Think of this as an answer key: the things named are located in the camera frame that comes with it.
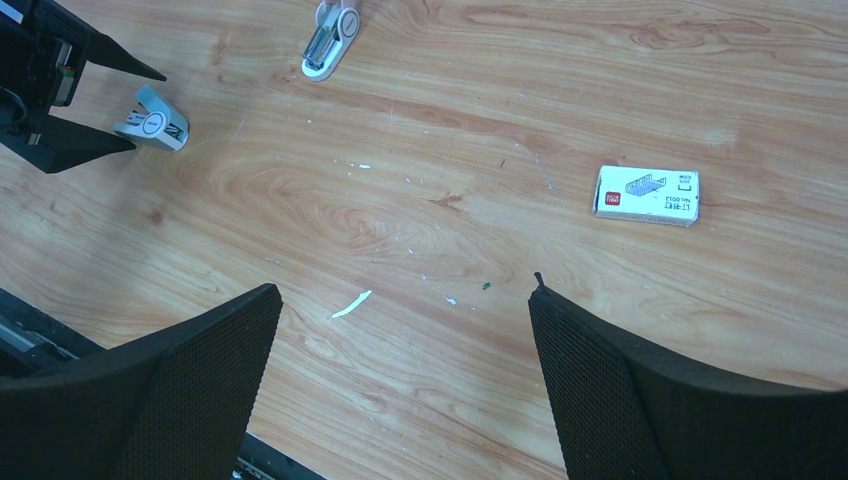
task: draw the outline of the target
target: red logo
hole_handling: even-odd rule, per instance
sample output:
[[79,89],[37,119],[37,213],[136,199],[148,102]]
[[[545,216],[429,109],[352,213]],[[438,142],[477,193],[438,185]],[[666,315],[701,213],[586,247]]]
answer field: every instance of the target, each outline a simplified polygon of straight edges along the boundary
[[607,192],[607,205],[621,205],[621,194],[618,192]]

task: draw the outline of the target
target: black object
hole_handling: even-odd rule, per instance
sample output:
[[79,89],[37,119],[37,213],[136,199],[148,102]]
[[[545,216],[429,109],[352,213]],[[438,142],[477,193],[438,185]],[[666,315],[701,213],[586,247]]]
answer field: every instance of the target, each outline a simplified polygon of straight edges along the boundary
[[53,0],[0,0],[0,45],[0,143],[46,173],[135,148],[50,107],[71,104],[86,62],[164,81],[161,73]]
[[[93,350],[0,297],[0,315],[54,331],[57,349]],[[281,308],[277,288],[263,285],[120,347],[0,377],[3,477],[230,478]]]
[[571,480],[848,478],[848,391],[684,357],[537,278],[530,319]]

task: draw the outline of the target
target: white stapler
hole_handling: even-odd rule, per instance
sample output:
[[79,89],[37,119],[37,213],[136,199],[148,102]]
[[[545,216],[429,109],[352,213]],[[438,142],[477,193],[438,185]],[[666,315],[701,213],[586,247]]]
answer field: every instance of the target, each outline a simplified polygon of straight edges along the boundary
[[315,11],[315,24],[318,28],[303,52],[302,68],[310,80],[320,82],[333,73],[359,33],[355,0],[322,1]]
[[135,94],[147,114],[133,110],[127,123],[116,123],[115,133],[140,145],[176,152],[188,141],[188,120],[148,85]]

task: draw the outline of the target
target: small cardboard box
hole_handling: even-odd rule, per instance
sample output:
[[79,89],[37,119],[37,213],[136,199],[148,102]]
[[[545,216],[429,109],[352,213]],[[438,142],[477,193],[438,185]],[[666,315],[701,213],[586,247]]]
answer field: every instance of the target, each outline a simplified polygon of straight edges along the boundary
[[698,219],[698,172],[604,165],[593,212],[600,218],[688,227]]

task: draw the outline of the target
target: paper scrap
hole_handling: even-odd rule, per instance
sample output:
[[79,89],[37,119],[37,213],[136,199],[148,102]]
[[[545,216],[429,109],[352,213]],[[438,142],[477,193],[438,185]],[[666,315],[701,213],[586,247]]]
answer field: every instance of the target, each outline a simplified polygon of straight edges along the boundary
[[359,298],[354,300],[353,303],[351,303],[349,307],[345,308],[341,312],[334,313],[333,318],[343,317],[343,316],[347,315],[348,313],[352,312],[356,307],[359,306],[360,303],[364,302],[365,299],[368,298],[368,295],[371,295],[371,290],[368,290],[367,292],[360,293]]

